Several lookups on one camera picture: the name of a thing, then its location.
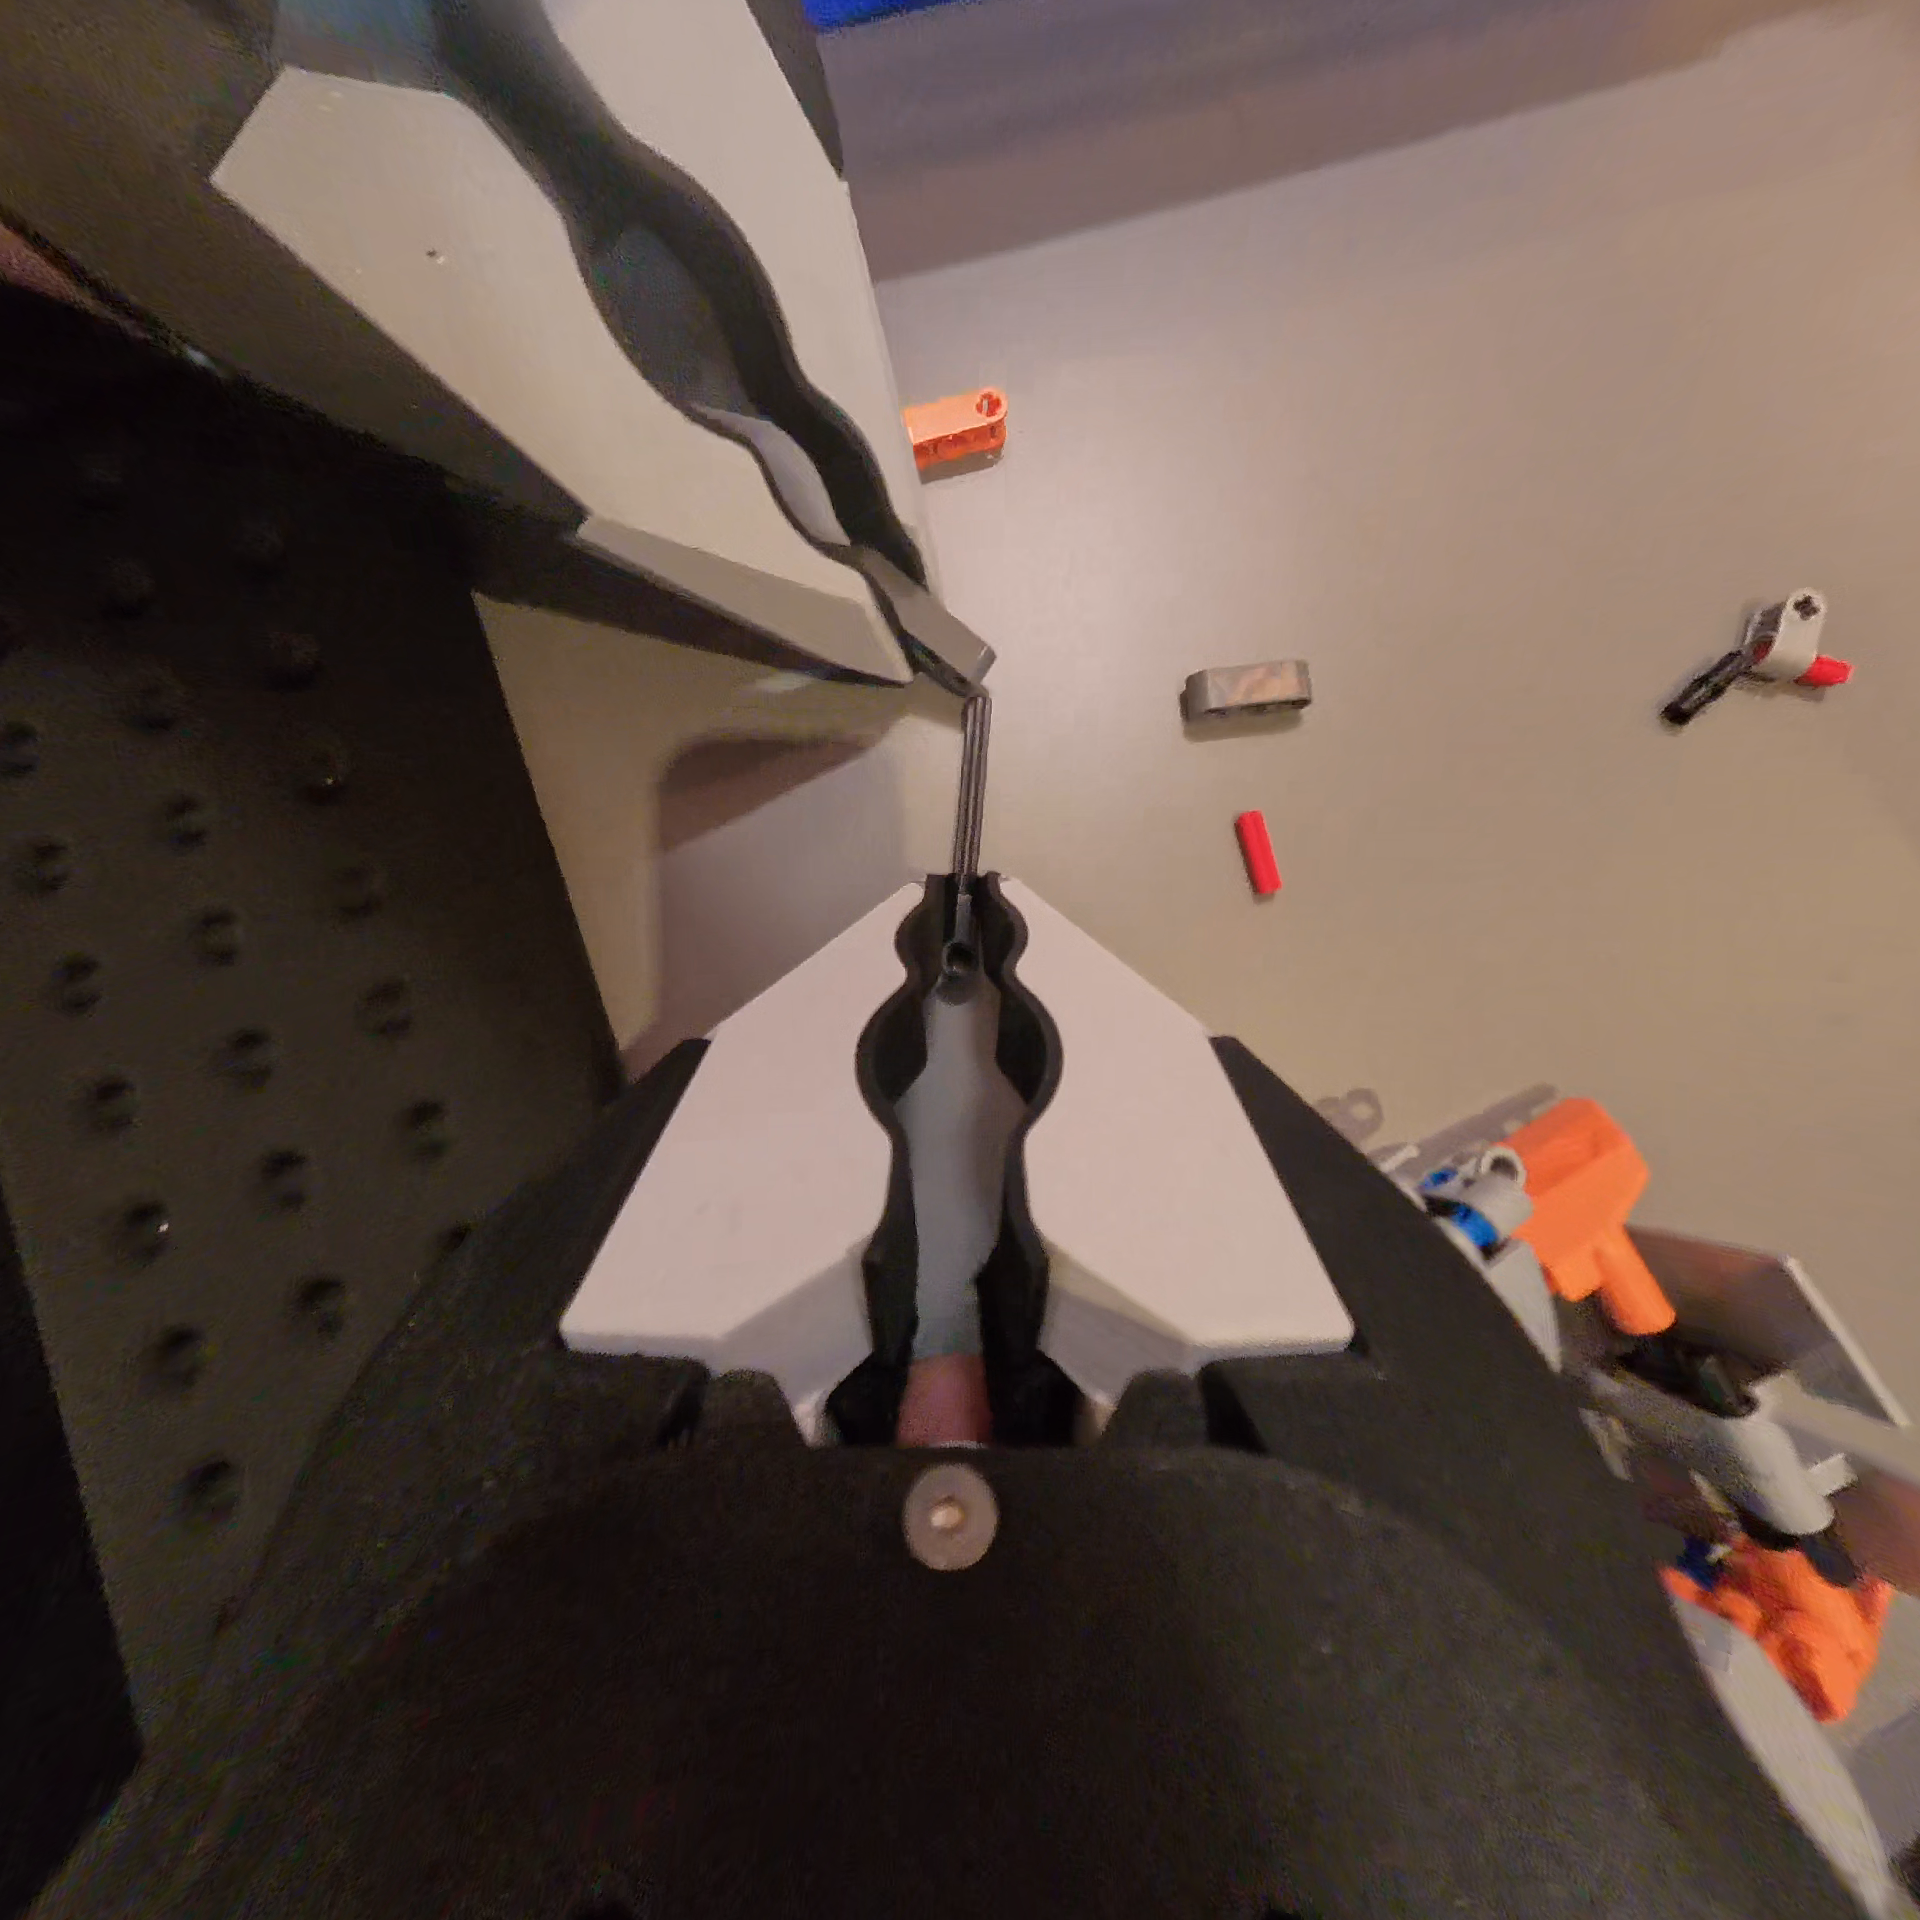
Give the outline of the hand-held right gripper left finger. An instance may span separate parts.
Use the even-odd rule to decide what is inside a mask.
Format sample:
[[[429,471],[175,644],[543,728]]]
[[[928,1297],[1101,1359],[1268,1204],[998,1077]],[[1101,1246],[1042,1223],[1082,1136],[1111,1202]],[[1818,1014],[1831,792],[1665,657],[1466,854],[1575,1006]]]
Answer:
[[[806,1435],[947,1438],[914,1094],[944,888],[904,885],[708,1033],[562,1313],[582,1356],[769,1376]]]

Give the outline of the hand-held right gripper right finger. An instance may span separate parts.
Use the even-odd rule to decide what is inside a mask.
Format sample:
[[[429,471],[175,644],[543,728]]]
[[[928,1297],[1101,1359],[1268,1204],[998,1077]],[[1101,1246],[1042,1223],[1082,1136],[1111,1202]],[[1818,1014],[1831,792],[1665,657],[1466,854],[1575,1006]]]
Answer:
[[[1057,1446],[1135,1376],[1343,1353],[1357,1322],[1213,1036],[1022,883],[975,937],[1015,1096],[975,1320],[997,1438]]]

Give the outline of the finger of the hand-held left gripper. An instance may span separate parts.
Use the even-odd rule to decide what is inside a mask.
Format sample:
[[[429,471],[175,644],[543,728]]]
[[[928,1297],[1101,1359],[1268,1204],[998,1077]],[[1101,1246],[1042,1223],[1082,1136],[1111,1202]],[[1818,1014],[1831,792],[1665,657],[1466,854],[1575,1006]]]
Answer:
[[[562,214],[479,111],[286,66],[213,173],[268,237],[565,493],[565,552],[841,675],[914,664],[751,446],[688,419],[596,309]]]
[[[625,360],[884,598],[929,591],[851,193],[756,4],[439,4]]]

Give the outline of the black toy axle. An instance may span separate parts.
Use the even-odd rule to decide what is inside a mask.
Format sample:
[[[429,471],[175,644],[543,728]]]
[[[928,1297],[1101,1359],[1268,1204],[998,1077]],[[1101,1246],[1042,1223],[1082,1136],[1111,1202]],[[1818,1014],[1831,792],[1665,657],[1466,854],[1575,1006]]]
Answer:
[[[947,1006],[972,997],[982,958],[975,930],[975,883],[985,841],[985,798],[989,771],[994,698],[987,689],[968,695],[962,707],[962,754],[952,810],[951,867],[944,880],[944,941],[935,994]]]

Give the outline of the small grey connector block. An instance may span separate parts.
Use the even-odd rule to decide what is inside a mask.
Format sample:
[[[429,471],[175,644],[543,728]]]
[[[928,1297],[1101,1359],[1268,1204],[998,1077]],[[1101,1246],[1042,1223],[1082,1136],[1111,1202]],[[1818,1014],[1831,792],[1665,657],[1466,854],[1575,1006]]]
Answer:
[[[1201,667],[1188,675],[1178,695],[1183,725],[1213,728],[1293,715],[1314,701],[1308,661],[1243,661]]]

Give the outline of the grey bent toy beam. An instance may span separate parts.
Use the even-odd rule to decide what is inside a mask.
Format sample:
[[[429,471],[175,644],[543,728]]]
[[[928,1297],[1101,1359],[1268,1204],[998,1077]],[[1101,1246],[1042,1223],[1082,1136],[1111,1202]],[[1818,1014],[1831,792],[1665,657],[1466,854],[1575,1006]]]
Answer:
[[[874,546],[854,544],[848,565],[862,576],[898,647],[925,679],[972,698],[997,664],[994,647],[947,605]]]

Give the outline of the orange toy connector block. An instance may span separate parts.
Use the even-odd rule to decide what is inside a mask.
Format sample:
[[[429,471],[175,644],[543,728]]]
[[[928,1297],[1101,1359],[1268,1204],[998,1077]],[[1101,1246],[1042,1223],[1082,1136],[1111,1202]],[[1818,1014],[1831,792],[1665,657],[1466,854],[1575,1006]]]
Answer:
[[[915,471],[979,468],[997,461],[1008,446],[1008,396],[1002,389],[969,389],[901,409]]]

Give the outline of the grey orange toy robot head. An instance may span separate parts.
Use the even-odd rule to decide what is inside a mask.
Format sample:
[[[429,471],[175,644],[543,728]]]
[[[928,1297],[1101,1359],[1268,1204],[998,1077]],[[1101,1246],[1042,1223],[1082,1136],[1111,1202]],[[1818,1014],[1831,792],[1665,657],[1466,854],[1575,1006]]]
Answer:
[[[1377,1166],[1483,1270],[1670,1554],[1668,1609],[1752,1764],[1865,1917],[1918,1916],[1918,1409],[1804,1263],[1638,1220],[1593,1100]]]

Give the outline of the black studded mat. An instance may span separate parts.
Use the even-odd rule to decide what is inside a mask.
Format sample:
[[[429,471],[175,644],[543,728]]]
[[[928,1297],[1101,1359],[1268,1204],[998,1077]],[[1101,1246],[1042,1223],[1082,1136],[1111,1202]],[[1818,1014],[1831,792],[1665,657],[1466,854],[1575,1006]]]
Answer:
[[[2,290],[2,1916],[557,1504],[616,1041],[439,478]]]

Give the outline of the white red black connector piece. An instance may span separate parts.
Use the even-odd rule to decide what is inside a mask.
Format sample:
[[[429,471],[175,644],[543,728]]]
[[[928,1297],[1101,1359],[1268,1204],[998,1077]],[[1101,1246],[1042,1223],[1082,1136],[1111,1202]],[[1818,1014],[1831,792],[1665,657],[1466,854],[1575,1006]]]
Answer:
[[[1854,664],[1826,654],[1826,621],[1828,598],[1821,591],[1796,591],[1752,611],[1739,642],[1668,695],[1659,707],[1659,725],[1673,732],[1686,731],[1739,684],[1781,684],[1808,694],[1846,687],[1854,679]]]

